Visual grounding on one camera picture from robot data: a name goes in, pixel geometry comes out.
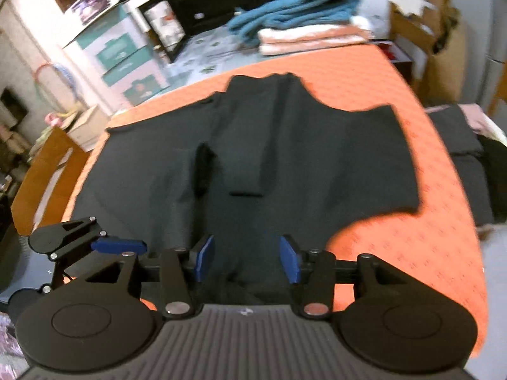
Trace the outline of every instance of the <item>orange table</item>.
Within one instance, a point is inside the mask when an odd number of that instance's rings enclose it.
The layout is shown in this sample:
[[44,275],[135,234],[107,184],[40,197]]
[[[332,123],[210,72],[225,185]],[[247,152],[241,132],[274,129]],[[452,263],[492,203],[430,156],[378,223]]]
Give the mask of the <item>orange table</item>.
[[[291,72],[300,76],[319,101],[347,111],[391,104],[407,137],[421,199],[417,215],[393,214],[361,221],[338,232],[328,249],[338,258],[377,255],[465,306],[478,325],[477,353],[486,336],[486,286],[478,238],[461,182],[431,121],[403,78],[372,45],[341,47],[278,58],[242,67],[179,88],[114,117],[110,127],[155,117],[224,91],[233,75],[265,77]],[[107,141],[104,133],[76,185],[75,197]],[[353,301],[349,286],[337,286],[335,309]]]

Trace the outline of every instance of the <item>blue towel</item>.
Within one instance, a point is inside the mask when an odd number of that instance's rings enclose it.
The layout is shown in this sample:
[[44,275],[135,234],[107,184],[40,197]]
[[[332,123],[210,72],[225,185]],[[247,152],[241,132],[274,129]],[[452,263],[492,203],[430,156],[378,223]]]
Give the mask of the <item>blue towel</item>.
[[234,17],[227,23],[248,47],[259,45],[263,28],[286,30],[313,24],[348,22],[361,0],[273,0]]

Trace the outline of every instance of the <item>photo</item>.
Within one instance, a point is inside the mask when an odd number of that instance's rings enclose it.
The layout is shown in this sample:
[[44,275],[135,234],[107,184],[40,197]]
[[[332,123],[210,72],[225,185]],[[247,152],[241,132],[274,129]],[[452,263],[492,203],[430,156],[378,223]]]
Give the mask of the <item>photo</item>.
[[72,7],[72,12],[77,13],[83,26],[90,23],[111,4],[110,0],[80,0]]
[[158,35],[167,51],[172,51],[182,40],[185,33],[182,25],[174,16],[174,12],[167,1],[161,1],[145,11],[150,26]]

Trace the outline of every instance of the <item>white and green drawer unit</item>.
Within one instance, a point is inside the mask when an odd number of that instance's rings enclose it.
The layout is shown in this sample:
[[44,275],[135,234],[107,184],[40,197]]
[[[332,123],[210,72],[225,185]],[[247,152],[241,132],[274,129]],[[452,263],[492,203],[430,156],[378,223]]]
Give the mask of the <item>white and green drawer unit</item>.
[[104,82],[133,106],[169,84],[136,21],[119,5],[77,38]]

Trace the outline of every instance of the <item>metal screw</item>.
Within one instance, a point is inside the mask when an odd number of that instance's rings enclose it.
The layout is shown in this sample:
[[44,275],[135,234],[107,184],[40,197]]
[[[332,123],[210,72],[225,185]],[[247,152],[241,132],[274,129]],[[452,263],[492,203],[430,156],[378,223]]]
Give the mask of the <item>metal screw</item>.
[[322,303],[310,303],[303,308],[303,311],[308,316],[323,316],[329,312],[329,307]]
[[188,313],[190,310],[190,305],[183,301],[173,301],[172,303],[166,304],[165,310],[169,314],[176,314],[179,316],[181,314]]

